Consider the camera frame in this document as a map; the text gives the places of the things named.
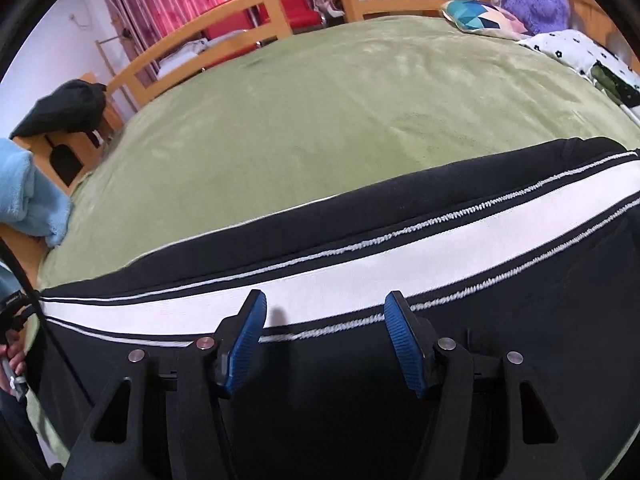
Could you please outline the person's left hand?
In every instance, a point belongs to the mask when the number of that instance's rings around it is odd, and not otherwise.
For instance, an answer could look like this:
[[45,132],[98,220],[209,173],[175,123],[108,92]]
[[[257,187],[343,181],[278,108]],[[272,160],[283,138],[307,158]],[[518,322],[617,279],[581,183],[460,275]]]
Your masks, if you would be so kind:
[[13,394],[12,379],[4,369],[6,366],[15,376],[22,376],[25,371],[25,349],[20,334],[15,330],[6,332],[6,344],[0,346],[1,353],[1,389]]

